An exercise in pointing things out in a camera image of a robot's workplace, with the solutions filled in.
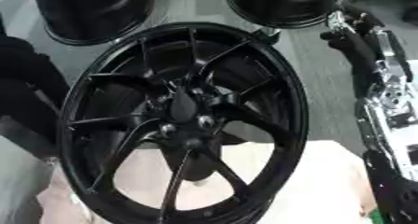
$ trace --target wheel spoke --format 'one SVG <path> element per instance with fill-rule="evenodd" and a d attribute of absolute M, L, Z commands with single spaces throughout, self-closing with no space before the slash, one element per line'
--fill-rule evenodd
<path fill-rule="evenodd" d="M 254 125 L 260 130 L 272 136 L 276 144 L 289 145 L 296 139 L 295 135 L 283 128 L 281 125 L 265 120 L 259 113 L 245 105 L 220 103 L 213 106 L 218 116 L 224 117 L 228 121 L 242 121 Z"/>
<path fill-rule="evenodd" d="M 163 220 L 175 210 L 175 200 L 189 166 L 190 153 L 191 150 L 186 151 L 181 163 L 173 171 L 172 178 L 162 201 L 162 206 L 159 214 L 160 223 L 163 223 Z"/>
<path fill-rule="evenodd" d="M 158 97 L 165 92 L 165 86 L 154 85 L 148 79 L 138 76 L 118 73 L 99 73 L 90 75 L 90 79 L 98 86 L 109 83 L 118 84 L 145 92 L 151 97 Z"/>
<path fill-rule="evenodd" d="M 188 37 L 192 55 L 192 67 L 194 68 L 195 65 L 199 65 L 199 54 L 197 50 L 196 38 L 195 38 L 196 30 L 189 28 L 188 29 Z"/>
<path fill-rule="evenodd" d="M 103 171 L 95 178 L 90 187 L 91 191 L 109 190 L 113 188 L 113 177 L 120 165 L 128 158 L 131 152 L 146 142 L 155 142 L 152 133 L 159 127 L 160 121 L 152 119 L 127 133 L 118 148 L 104 164 Z"/>
<path fill-rule="evenodd" d="M 248 194 L 248 185 L 225 162 L 212 152 L 211 149 L 208 147 L 201 147 L 200 151 L 214 164 L 214 167 L 219 174 L 228 180 L 235 190 L 235 193 Z"/>
<path fill-rule="evenodd" d="M 279 80 L 277 80 L 274 77 L 269 77 L 267 79 L 265 79 L 264 81 L 258 83 L 257 85 L 254 85 L 250 88 L 248 88 L 245 91 L 242 91 L 240 93 L 240 101 L 242 103 L 245 103 L 249 100 L 251 100 L 254 96 L 256 95 L 260 95 L 265 91 L 271 90 L 273 88 L 278 88 L 281 83 Z"/>
<path fill-rule="evenodd" d="M 206 64 L 204 65 L 204 67 L 201 69 L 199 75 L 201 76 L 202 80 L 206 80 L 207 77 L 214 71 L 215 69 L 215 65 L 221 61 L 223 61 L 223 59 L 228 58 L 231 54 L 234 53 L 234 51 L 246 46 L 250 41 L 249 40 L 245 40 L 229 49 L 226 49 L 222 52 L 220 52 L 219 54 L 215 55 L 214 57 L 212 57 L 209 61 L 206 62 Z"/>
<path fill-rule="evenodd" d="M 83 119 L 73 121 L 69 127 L 76 132 L 92 133 L 96 131 L 110 130 L 110 131 L 126 131 L 130 127 L 137 124 L 142 115 L 128 115 L 121 117 Z"/>
<path fill-rule="evenodd" d="M 220 133 L 220 143 L 223 146 L 234 146 L 234 145 L 239 145 L 245 142 L 248 142 L 238 136 L 232 135 L 230 133 L 226 133 L 226 132 L 221 132 Z"/>
<path fill-rule="evenodd" d="M 142 63 L 145 68 L 145 77 L 151 77 L 155 75 L 155 72 L 149 65 L 148 49 L 146 48 L 146 41 L 144 39 L 141 39 L 140 42 L 141 42 L 141 51 L 142 51 Z"/>

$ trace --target black fabric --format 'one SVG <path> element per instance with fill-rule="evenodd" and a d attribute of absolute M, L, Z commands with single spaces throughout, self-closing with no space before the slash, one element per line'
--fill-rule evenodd
<path fill-rule="evenodd" d="M 49 147 L 18 144 L 38 158 L 46 158 L 56 149 L 58 114 L 35 91 L 42 91 L 61 109 L 69 87 L 47 55 L 35 53 L 34 47 L 22 39 L 6 36 L 0 21 L 0 117 L 11 116 L 49 140 Z"/>
<path fill-rule="evenodd" d="M 49 141 L 49 145 L 45 144 L 43 147 L 18 144 L 20 147 L 40 159 L 55 154 L 57 114 L 42 102 L 26 83 L 14 79 L 0 79 L 1 116 L 11 116 L 22 126 Z"/>
<path fill-rule="evenodd" d="M 61 107 L 69 91 L 64 77 L 48 56 L 16 48 L 13 46 L 15 41 L 10 37 L 0 37 L 0 78 L 29 83 L 44 92 L 57 107 Z"/>

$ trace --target black rim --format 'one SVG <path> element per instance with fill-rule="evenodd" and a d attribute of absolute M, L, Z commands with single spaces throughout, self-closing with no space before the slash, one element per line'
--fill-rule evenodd
<path fill-rule="evenodd" d="M 272 156 L 250 184 L 219 158 L 223 142 L 218 138 L 228 136 L 223 128 L 233 120 L 258 127 L 274 140 Z M 298 163 L 307 125 L 303 88 L 275 49 L 228 26 L 176 23 L 124 39 L 79 78 L 63 108 L 60 154 L 81 200 L 114 223 L 255 223 Z M 89 161 L 98 131 L 125 132 L 102 166 Z M 144 142 L 159 146 L 174 173 L 161 209 L 135 203 L 112 183 L 118 166 Z M 181 181 L 212 172 L 229 181 L 233 196 L 200 209 L 176 210 Z"/>
<path fill-rule="evenodd" d="M 321 22 L 323 22 L 327 18 L 327 14 L 318 16 L 316 18 L 311 18 L 305 21 L 287 21 L 287 22 L 265 22 L 257 18 L 248 12 L 243 11 L 235 4 L 234 0 L 227 0 L 230 8 L 238 14 L 241 18 L 253 22 L 258 25 L 272 27 L 272 28 L 282 28 L 282 29 L 301 29 L 310 26 L 315 26 Z"/>

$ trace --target bolt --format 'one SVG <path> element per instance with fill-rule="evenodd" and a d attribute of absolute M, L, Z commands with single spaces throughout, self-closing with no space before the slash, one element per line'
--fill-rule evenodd
<path fill-rule="evenodd" d="M 200 116 L 198 117 L 199 126 L 203 129 L 212 128 L 215 124 L 214 119 L 210 116 Z"/>
<path fill-rule="evenodd" d="M 161 126 L 160 131 L 162 135 L 168 137 L 175 132 L 175 126 L 171 123 L 167 123 Z"/>

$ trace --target chrome part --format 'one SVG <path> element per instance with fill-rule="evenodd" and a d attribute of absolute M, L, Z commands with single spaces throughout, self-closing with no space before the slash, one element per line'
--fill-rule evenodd
<path fill-rule="evenodd" d="M 390 46 L 382 49 L 392 55 Z M 371 88 L 369 96 L 358 101 L 357 122 L 369 148 L 384 153 L 403 177 L 418 181 L 418 161 L 410 155 L 418 145 L 418 92 L 406 81 L 400 64 L 385 58 L 384 89 Z"/>
<path fill-rule="evenodd" d="M 328 15 L 327 18 L 327 27 L 331 29 L 332 32 L 339 33 L 344 28 L 348 29 L 350 32 L 355 33 L 355 29 L 345 22 L 344 13 L 342 11 L 334 11 Z"/>

